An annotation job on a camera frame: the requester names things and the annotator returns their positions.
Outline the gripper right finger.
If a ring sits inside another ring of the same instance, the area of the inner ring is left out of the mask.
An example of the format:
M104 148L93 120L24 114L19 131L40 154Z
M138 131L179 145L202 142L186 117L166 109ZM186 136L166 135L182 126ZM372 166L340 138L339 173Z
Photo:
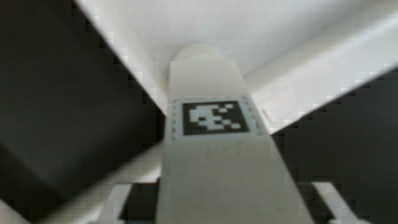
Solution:
M300 182L298 191L314 224L372 224L355 215L330 182Z

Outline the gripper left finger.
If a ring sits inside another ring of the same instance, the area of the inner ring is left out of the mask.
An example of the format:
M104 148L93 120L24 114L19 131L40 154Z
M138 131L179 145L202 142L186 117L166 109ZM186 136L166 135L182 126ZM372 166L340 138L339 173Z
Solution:
M93 221L86 224L156 224L157 183L113 185Z

